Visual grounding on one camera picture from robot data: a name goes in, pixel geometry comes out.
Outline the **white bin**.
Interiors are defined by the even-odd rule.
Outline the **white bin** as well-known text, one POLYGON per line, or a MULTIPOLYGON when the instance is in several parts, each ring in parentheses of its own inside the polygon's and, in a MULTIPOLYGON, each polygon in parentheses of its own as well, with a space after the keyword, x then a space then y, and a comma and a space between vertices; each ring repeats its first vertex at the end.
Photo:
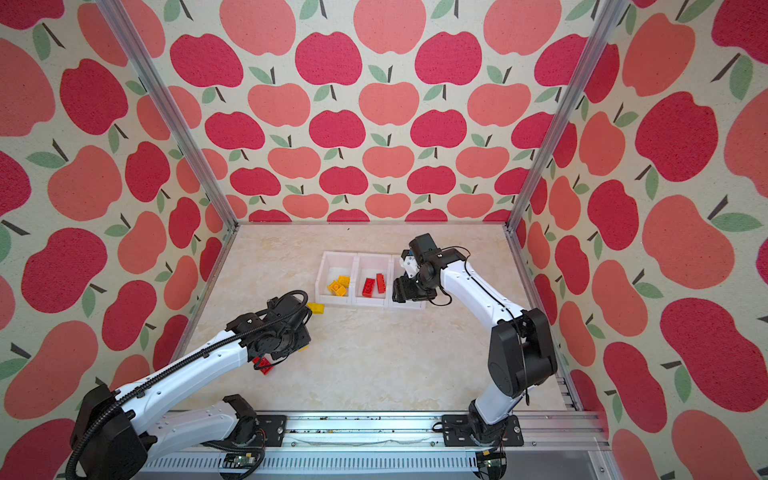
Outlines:
POLYGON ((358 307, 384 308, 391 294, 391 256, 359 253, 356 255, 351 298, 358 307))
POLYGON ((356 253, 324 251, 321 256, 320 267, 315 280, 315 302, 323 305, 351 306, 353 301, 351 294, 354 283, 352 280, 356 253), (338 280, 339 276, 348 276, 350 285, 347 288, 345 297, 333 295, 328 286, 332 281, 338 280))
POLYGON ((395 302, 393 300, 394 294, 394 281, 402 277, 406 273, 405 269, 401 265, 401 258, 399 255, 391 255, 388 267, 387 277, 387 289, 386 300, 387 307, 393 310, 424 310, 427 306, 426 302, 416 302, 413 300, 407 300, 405 303, 395 302))

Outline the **red long brick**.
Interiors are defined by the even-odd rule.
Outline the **red long brick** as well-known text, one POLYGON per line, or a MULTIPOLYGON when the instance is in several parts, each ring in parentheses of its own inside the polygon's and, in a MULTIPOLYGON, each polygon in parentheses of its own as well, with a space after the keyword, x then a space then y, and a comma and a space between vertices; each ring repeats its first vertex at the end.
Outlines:
POLYGON ((376 294, 377 295, 385 295, 386 294, 386 279, 385 275, 382 273, 377 273, 375 277, 375 286, 376 286, 376 294))

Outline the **yellow round printed brick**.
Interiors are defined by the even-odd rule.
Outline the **yellow round printed brick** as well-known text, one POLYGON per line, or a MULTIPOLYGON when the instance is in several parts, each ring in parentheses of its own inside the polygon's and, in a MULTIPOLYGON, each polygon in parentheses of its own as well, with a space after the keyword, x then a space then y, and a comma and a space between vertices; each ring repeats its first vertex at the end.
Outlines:
POLYGON ((345 297, 347 295, 347 287, 338 280, 334 280, 328 286, 328 290, 337 297, 345 297))

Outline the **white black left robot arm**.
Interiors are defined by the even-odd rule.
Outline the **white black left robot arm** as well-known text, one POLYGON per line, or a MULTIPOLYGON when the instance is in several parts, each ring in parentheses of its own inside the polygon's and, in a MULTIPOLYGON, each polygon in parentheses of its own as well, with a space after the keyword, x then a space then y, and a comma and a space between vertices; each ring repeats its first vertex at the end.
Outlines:
POLYGON ((197 444, 240 456, 239 478, 266 457, 267 432, 239 394, 182 413, 172 409, 218 377, 271 357, 280 364, 306 347, 312 311, 308 294, 292 290, 257 312, 239 315, 224 330, 157 372, 116 389, 99 385, 83 398, 70 437, 67 479, 131 479, 159 457, 197 444))

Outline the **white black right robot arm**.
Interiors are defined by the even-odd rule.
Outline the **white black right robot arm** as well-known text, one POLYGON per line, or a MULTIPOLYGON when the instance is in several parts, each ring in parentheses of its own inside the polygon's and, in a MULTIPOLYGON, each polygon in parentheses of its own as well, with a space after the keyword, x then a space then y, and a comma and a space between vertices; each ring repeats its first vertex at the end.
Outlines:
POLYGON ((529 390, 556 375, 558 361, 546 314, 512 302, 456 248, 400 255, 404 273, 393 281, 396 303, 431 302, 439 292, 457 300, 489 331, 490 385, 471 404, 487 425, 506 419, 529 390))

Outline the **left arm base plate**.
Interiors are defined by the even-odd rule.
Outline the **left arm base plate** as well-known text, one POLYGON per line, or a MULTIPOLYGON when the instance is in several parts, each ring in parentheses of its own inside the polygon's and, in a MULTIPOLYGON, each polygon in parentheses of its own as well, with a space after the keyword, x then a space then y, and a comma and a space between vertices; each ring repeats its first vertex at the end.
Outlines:
POLYGON ((239 419, 233 431, 223 440, 204 442, 203 445, 224 451, 245 451, 280 447, 285 433, 283 415, 258 415, 239 419))

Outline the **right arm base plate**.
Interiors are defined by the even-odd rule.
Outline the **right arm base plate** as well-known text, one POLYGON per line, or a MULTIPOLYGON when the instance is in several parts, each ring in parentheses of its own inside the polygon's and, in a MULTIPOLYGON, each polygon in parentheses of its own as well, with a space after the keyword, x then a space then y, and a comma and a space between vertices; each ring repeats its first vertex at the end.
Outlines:
POLYGON ((498 448, 525 444, 518 418, 511 415, 496 424, 486 424, 474 415, 443 415, 433 425, 447 447, 498 448))

